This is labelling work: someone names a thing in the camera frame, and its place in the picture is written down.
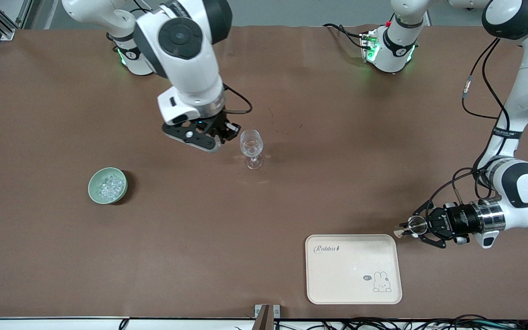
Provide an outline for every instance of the tabletop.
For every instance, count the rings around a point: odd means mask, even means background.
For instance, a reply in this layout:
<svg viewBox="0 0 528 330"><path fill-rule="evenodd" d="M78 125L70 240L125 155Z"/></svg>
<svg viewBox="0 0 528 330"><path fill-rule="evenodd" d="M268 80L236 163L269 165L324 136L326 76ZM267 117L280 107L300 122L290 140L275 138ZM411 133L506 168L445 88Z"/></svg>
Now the tabletop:
<svg viewBox="0 0 528 330"><path fill-rule="evenodd" d="M19 30L0 46L0 316L243 317L276 303L291 318L528 319L528 229L491 249L396 239L396 305L306 296L308 236L392 234L482 152L493 121L460 103L492 40L481 27L426 27L396 75L324 27L232 28L216 54L254 104L229 118L262 134L258 170L238 138L214 154L167 138L156 97L168 81L131 75L104 34ZM488 62L502 99L521 56L501 42ZM498 112L479 74L467 107ZM517 156L528 161L528 128ZM88 197L108 166L130 184L118 205ZM458 187L475 198L471 179Z"/></svg>

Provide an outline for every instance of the green bowl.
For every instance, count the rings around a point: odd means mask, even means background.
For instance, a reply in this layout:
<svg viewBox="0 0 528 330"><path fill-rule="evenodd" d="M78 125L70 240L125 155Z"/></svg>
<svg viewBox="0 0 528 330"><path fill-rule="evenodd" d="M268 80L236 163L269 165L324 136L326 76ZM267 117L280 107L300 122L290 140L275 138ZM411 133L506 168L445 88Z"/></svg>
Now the green bowl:
<svg viewBox="0 0 528 330"><path fill-rule="evenodd" d="M109 178L110 176L114 176L115 178L120 178L124 181L124 188L123 191L113 200L109 200L108 198L105 198L100 195L101 191L101 184L105 181L105 179ZM91 180L88 182L88 196L91 197L91 199L95 203L99 204L111 204L115 203L116 201L119 201L127 191L127 179L126 175L123 174L123 172L119 169L116 169L115 167L106 167L105 169L97 171L92 177Z"/></svg>

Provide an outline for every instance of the gray floor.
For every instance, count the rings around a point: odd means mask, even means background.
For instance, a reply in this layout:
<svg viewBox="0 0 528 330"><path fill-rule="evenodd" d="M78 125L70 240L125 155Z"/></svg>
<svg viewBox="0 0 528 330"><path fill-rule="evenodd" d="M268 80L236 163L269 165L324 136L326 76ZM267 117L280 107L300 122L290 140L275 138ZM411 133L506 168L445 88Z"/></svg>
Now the gray floor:
<svg viewBox="0 0 528 330"><path fill-rule="evenodd" d="M392 14L389 0L228 0L233 11L233 25L285 25L289 27L318 27L325 23L346 26L367 23L383 24ZM164 0L146 0L153 8ZM130 1L123 9L136 8ZM92 29L71 19L61 0L41 0L33 11L30 28L34 29ZM480 25L482 10L458 9L446 0L429 10L432 25Z"/></svg>

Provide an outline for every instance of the white robotic arm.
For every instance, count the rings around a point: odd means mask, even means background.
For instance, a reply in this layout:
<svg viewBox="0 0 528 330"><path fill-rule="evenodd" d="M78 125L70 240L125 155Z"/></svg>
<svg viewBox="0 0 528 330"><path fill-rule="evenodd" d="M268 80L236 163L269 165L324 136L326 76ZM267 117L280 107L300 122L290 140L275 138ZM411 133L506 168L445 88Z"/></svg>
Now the white robotic arm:
<svg viewBox="0 0 528 330"><path fill-rule="evenodd" d="M394 19L362 36L362 46L369 48L362 50L363 59L380 71L400 71L411 60L424 27L425 13L438 1L390 0ZM459 8L484 8L488 0L449 0L449 3Z"/></svg>
<svg viewBox="0 0 528 330"><path fill-rule="evenodd" d="M396 231L399 236L413 235L440 248L445 248L448 240L466 243L468 234L482 247L490 248L502 230L528 227L528 162L514 157L528 124L528 0L491 0L484 10L483 24L491 35L515 40L524 49L515 85L471 172L496 196L468 205L446 203L432 211L428 201ZM422 211L426 217L419 215ZM427 238L428 233L439 240Z"/></svg>
<svg viewBox="0 0 528 330"><path fill-rule="evenodd" d="M207 152L237 136L212 44L227 38L226 0L170 0L138 18L134 39L157 75L172 83L158 97L163 132Z"/></svg>
<svg viewBox="0 0 528 330"><path fill-rule="evenodd" d="M62 0L65 11L79 23L105 28L108 37L115 42L121 58L134 75L149 75L152 70L140 54L132 33L136 17L121 10L129 0Z"/></svg>

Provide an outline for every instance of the wine glass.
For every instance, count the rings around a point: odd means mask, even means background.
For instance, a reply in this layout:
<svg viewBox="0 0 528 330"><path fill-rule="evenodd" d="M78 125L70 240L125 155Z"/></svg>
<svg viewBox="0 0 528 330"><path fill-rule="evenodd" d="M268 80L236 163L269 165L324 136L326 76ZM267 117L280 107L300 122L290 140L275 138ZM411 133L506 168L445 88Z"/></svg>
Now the wine glass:
<svg viewBox="0 0 528 330"><path fill-rule="evenodd" d="M255 170L262 166L264 161L261 153L264 142L257 130L245 130L239 138L239 147L246 156L245 163L248 169Z"/></svg>

